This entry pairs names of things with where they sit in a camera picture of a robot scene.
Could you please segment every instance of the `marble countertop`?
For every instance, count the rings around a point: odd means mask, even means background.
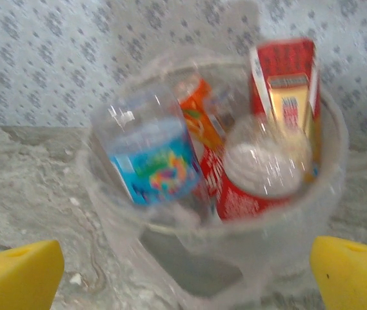
[[[65,272],[52,309],[173,309],[111,252],[76,173],[83,129],[0,129],[0,251],[60,241]],[[352,146],[346,191],[330,234],[367,243],[367,141]],[[276,291],[265,309],[323,309],[316,289]]]

